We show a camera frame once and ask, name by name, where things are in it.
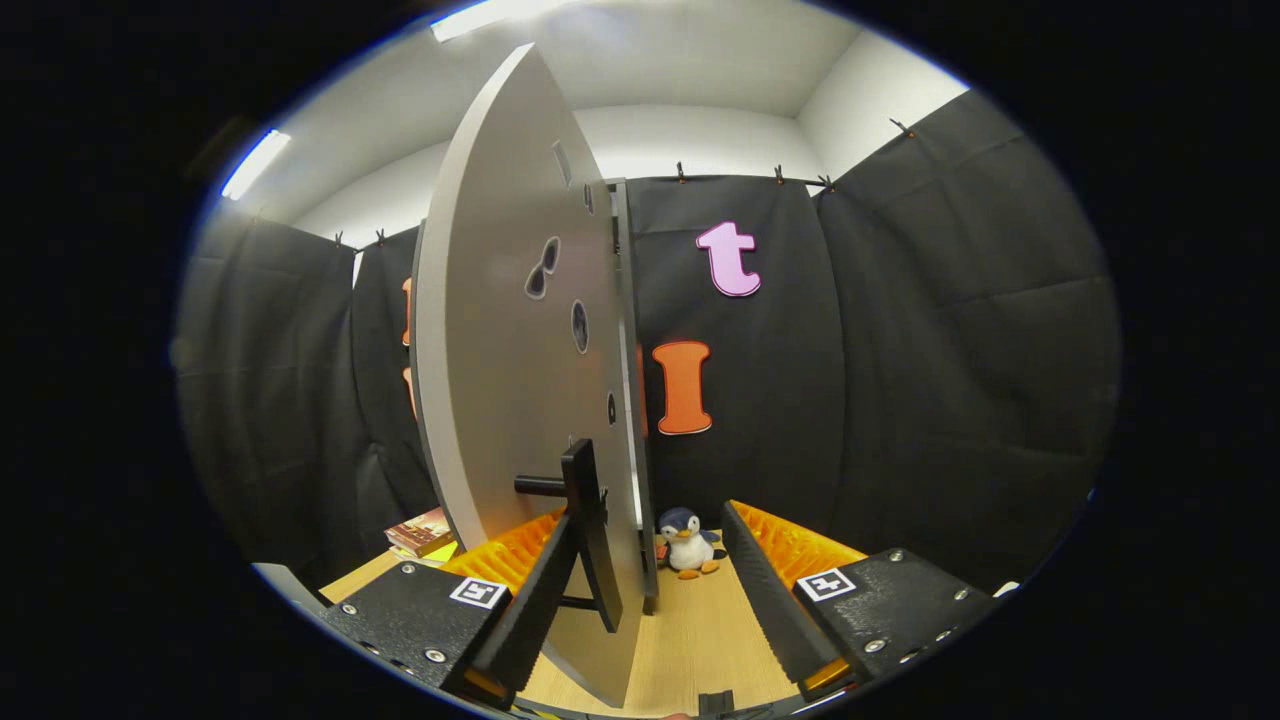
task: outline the orange letter i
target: orange letter i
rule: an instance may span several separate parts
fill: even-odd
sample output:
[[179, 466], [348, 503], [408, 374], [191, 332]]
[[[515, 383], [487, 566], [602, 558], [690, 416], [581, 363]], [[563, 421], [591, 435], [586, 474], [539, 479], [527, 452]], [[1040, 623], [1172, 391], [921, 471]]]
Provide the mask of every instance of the orange letter i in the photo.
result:
[[700, 342], [669, 342], [655, 347], [653, 359], [662, 365], [667, 384], [667, 415], [658, 421], [664, 436], [700, 433], [712, 427], [703, 411], [703, 360], [712, 350]]

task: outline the fluorescent light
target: fluorescent light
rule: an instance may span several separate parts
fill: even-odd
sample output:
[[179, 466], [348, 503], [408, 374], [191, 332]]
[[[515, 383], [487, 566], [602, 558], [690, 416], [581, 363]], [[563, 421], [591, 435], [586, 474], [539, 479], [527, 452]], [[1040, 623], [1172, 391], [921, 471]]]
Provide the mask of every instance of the fluorescent light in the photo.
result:
[[236, 168], [232, 173], [232, 179], [227, 181], [223, 186], [223, 197], [229, 197], [232, 200], [239, 200], [248, 186], [253, 184], [257, 176], [262, 174], [262, 170], [271, 164], [271, 160], [284, 150], [284, 145], [289, 142], [289, 136], [279, 131], [271, 131], [266, 133], [266, 137], [257, 141], [253, 150], [250, 150], [248, 155], [241, 160], [241, 167]]
[[575, 0], [483, 0], [431, 23], [435, 40], [444, 42], [460, 35], [508, 18], [529, 18]]

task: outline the clip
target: clip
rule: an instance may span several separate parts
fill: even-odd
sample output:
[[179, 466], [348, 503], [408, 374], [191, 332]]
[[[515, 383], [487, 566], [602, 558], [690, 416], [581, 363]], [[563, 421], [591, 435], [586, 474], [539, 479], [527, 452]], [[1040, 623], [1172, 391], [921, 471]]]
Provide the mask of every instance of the clip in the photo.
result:
[[902, 135], [905, 135], [906, 137], [915, 137], [915, 132], [906, 129], [906, 126], [904, 126], [902, 123], [895, 120], [893, 118], [890, 118], [888, 122], [897, 126], [897, 129], [902, 131]]

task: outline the wooden floor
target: wooden floor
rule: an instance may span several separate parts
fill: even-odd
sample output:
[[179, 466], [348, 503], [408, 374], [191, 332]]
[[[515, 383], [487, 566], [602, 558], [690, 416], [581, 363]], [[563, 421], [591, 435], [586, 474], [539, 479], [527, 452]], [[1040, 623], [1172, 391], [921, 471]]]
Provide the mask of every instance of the wooden floor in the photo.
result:
[[[320, 592], [339, 602], [396, 564], [388, 551]], [[681, 580], [663, 568], [658, 580], [658, 611], [640, 619], [635, 665], [622, 707], [604, 705], [543, 655], [517, 697], [579, 712], [662, 717], [672, 712], [698, 715], [699, 693], [731, 689], [736, 707], [796, 694], [755, 621], [732, 559], [722, 560], [719, 570], [695, 580]]]

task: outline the penguin plush toy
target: penguin plush toy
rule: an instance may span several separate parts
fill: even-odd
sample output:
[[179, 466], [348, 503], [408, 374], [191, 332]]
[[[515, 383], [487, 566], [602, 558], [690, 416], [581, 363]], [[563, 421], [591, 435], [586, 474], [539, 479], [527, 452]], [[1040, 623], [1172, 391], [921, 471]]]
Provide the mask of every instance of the penguin plush toy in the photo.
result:
[[667, 538], [667, 564], [680, 571], [681, 580], [691, 580], [719, 569], [723, 550], [712, 547], [719, 536], [701, 529], [698, 515], [687, 507], [672, 507], [658, 519], [658, 532]]

